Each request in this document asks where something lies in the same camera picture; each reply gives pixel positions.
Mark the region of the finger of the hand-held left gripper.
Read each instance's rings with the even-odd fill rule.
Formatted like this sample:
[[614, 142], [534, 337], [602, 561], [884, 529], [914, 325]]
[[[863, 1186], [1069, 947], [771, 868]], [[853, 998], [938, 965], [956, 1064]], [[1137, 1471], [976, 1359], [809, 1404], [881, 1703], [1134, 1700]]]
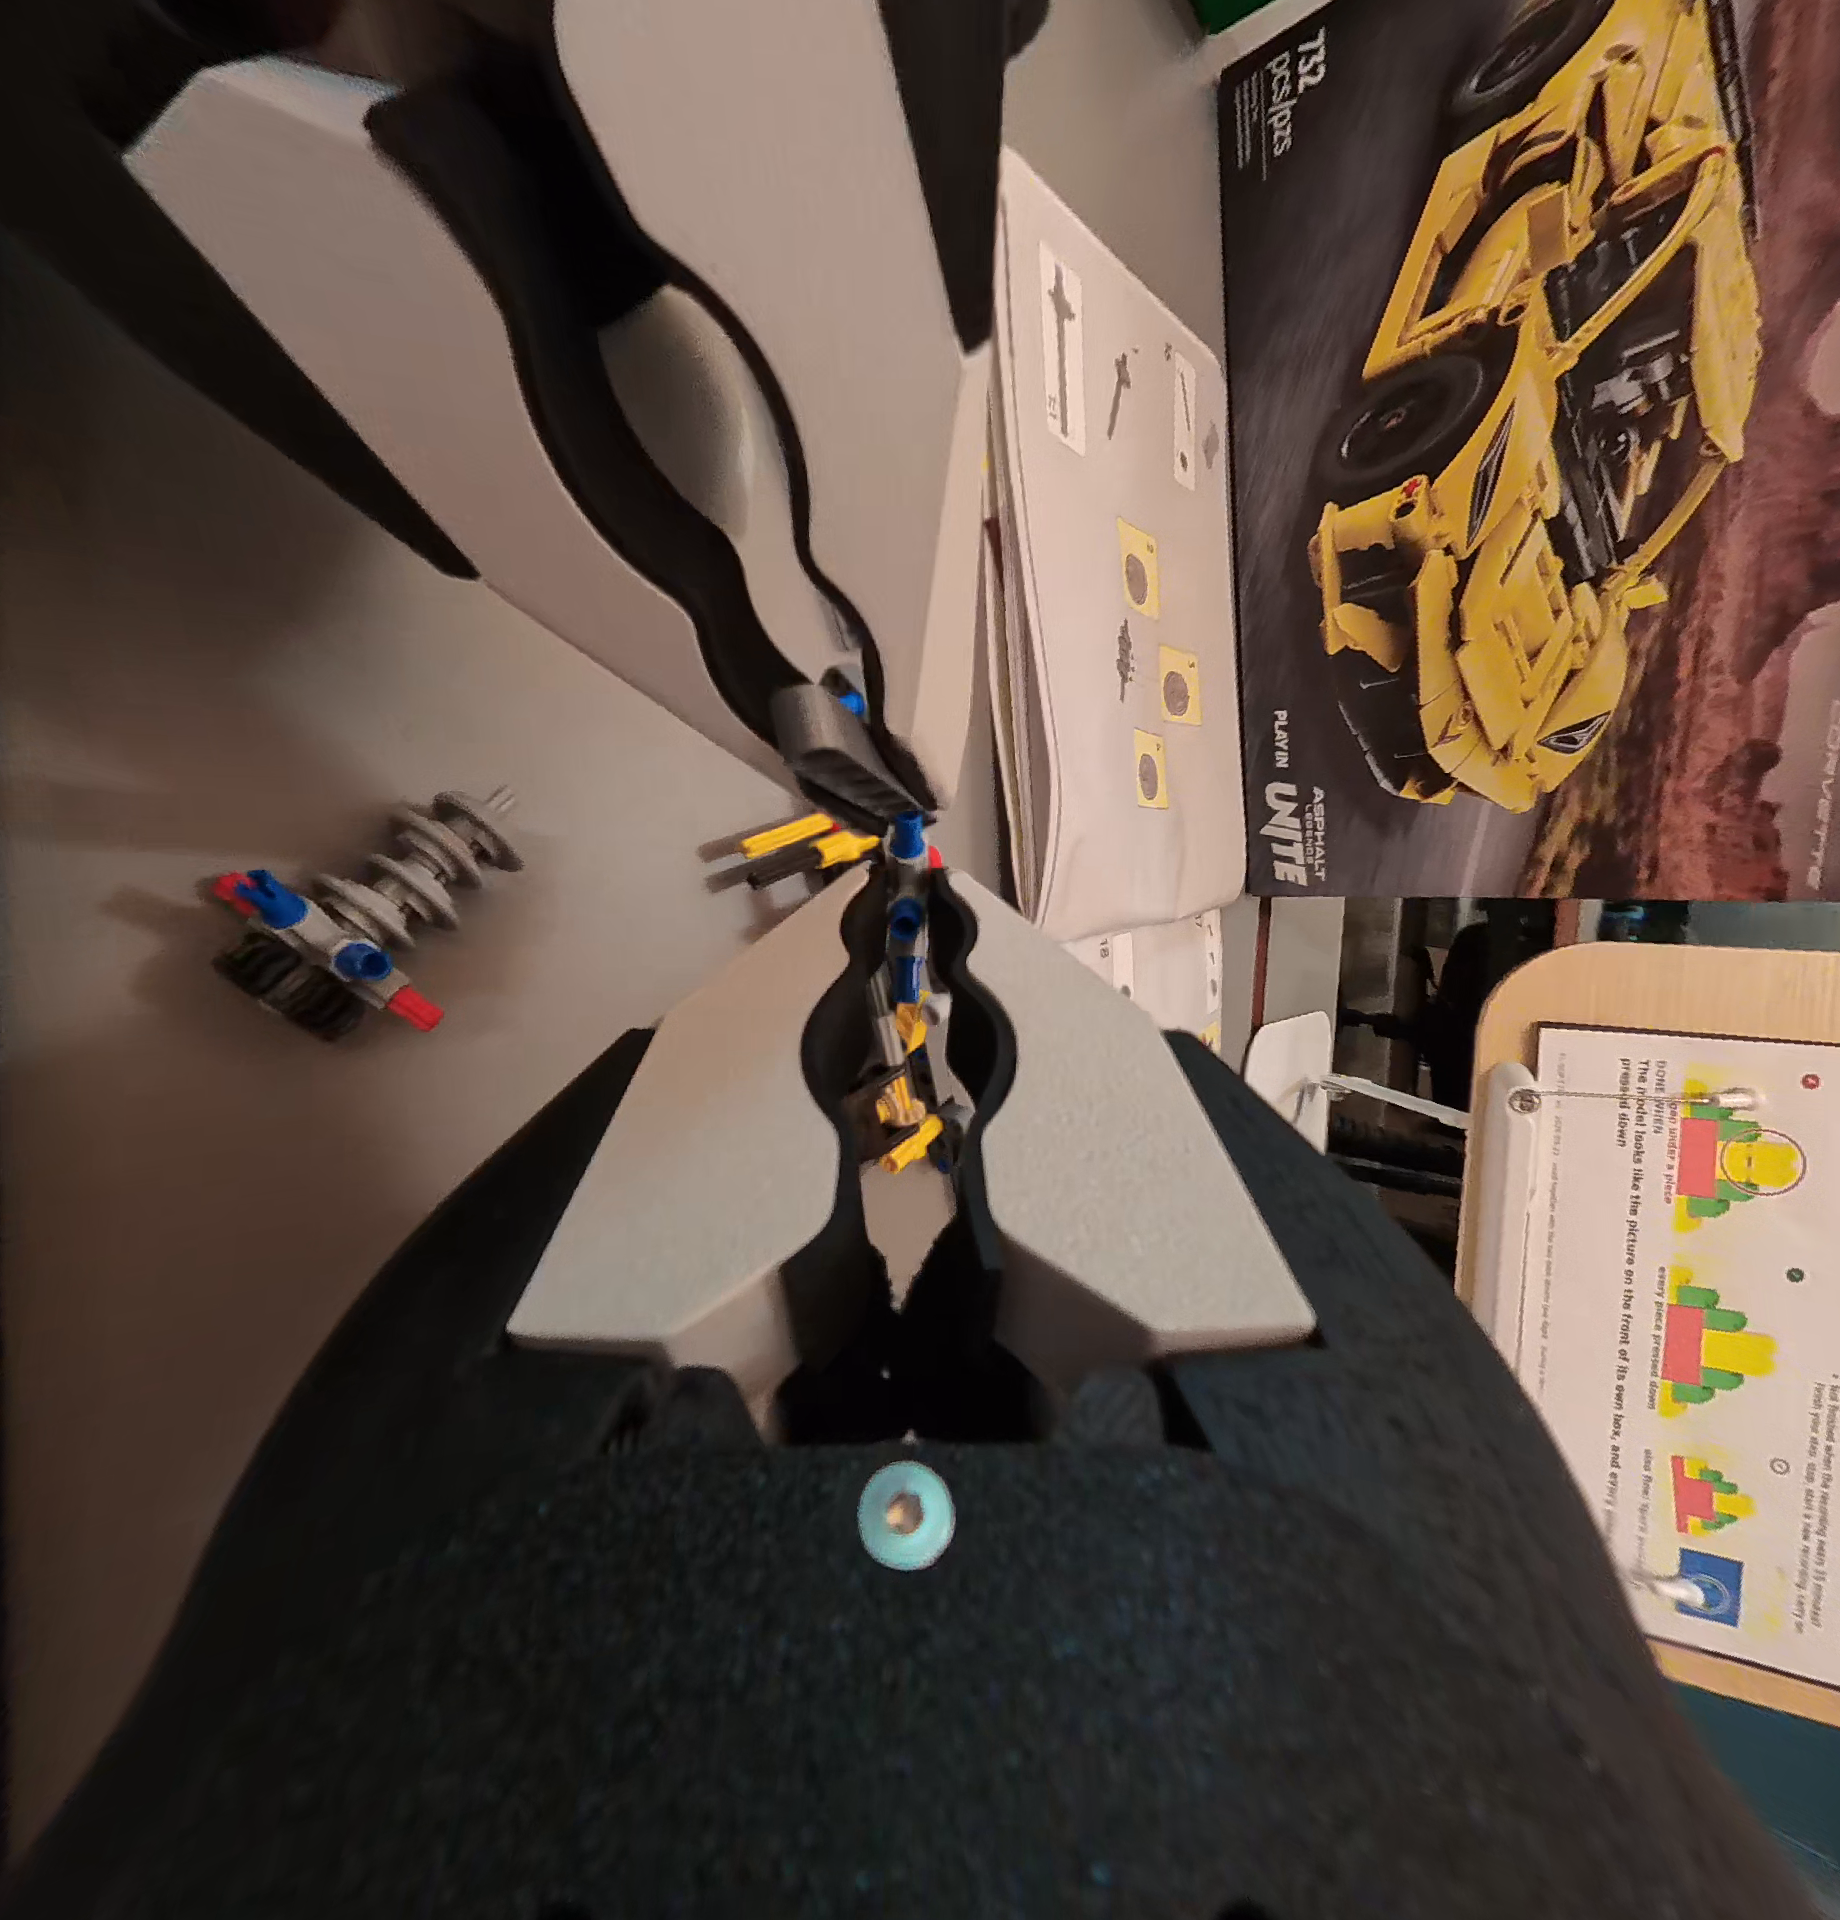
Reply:
[[973, 341], [881, 5], [554, 5], [553, 51], [671, 291], [604, 337], [635, 431], [727, 536], [771, 644], [847, 669], [917, 805], [971, 724], [997, 176], [996, 14], [900, 5], [948, 86]]
[[488, 76], [219, 65], [127, 165], [471, 579], [796, 785], [771, 702], [823, 675], [771, 644], [733, 542], [629, 421], [651, 377], [604, 357], [667, 264], [554, 66], [523, 98]]

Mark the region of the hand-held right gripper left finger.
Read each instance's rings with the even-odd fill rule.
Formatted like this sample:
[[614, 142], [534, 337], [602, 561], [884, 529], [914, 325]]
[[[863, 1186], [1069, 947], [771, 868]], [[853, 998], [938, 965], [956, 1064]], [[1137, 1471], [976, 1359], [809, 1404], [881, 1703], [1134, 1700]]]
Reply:
[[843, 1097], [866, 1051], [853, 941], [884, 877], [832, 883], [658, 1025], [507, 1317], [526, 1351], [733, 1382], [776, 1445], [891, 1312]]

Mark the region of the grey lego shock absorber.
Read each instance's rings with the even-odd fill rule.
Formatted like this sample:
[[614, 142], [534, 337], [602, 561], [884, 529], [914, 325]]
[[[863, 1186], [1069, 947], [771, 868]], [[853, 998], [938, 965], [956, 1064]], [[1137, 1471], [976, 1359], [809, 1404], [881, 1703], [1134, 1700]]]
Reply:
[[422, 927], [459, 925], [463, 892], [523, 868], [506, 826], [512, 805], [506, 785], [400, 804], [386, 847], [357, 877], [219, 875], [210, 894], [236, 915], [237, 934], [214, 953], [211, 972], [322, 1043], [341, 1043], [376, 1016], [435, 1031], [443, 1009], [405, 972], [405, 952]]

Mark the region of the printed instruction sheet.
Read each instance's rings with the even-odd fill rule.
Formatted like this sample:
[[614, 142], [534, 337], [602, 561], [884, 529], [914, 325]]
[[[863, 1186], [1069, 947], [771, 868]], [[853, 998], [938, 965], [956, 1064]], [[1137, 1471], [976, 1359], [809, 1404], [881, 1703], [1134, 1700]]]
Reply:
[[1840, 1693], [1840, 1043], [1548, 1025], [1514, 1371], [1655, 1642]]

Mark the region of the lego set box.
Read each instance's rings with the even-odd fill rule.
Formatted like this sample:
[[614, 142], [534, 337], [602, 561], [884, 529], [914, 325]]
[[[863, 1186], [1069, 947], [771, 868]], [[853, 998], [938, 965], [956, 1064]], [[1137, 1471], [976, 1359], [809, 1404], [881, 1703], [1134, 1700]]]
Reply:
[[1221, 75], [1248, 883], [1840, 902], [1840, 2]]

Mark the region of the lego chassis assembly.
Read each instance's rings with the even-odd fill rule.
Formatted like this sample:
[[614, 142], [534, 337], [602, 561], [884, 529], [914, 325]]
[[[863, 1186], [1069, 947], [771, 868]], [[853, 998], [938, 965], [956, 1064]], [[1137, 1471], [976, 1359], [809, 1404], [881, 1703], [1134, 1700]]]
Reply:
[[711, 894], [744, 890], [761, 899], [790, 883], [815, 895], [856, 875], [881, 886], [882, 929], [873, 936], [873, 969], [859, 989], [863, 1035], [841, 1051], [846, 1129], [863, 1166], [891, 1177], [930, 1167], [951, 1179], [973, 1123], [944, 1058], [951, 994], [935, 984], [930, 952], [931, 994], [918, 1016], [900, 1021], [884, 972], [884, 837], [906, 810], [923, 811], [927, 832], [931, 819], [875, 743], [863, 690], [846, 675], [829, 670], [815, 684], [777, 694], [771, 720], [800, 800], [780, 823], [703, 845], [706, 886]]

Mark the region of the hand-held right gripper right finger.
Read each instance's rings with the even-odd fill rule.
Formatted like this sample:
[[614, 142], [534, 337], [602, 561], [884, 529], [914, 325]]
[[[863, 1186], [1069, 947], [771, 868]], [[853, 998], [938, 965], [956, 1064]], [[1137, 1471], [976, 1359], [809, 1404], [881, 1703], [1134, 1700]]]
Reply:
[[930, 934], [971, 1114], [918, 1272], [918, 1404], [1042, 1409], [1107, 1371], [1308, 1341], [1174, 1036], [971, 877], [933, 875]]

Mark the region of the lego instruction booklet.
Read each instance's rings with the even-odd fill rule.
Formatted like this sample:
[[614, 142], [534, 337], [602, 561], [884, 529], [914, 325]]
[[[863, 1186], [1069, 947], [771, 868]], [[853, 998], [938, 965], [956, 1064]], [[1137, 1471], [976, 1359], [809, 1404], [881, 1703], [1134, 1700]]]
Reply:
[[1221, 359], [1003, 152], [981, 620], [1027, 919], [1221, 1045], [1247, 894]]

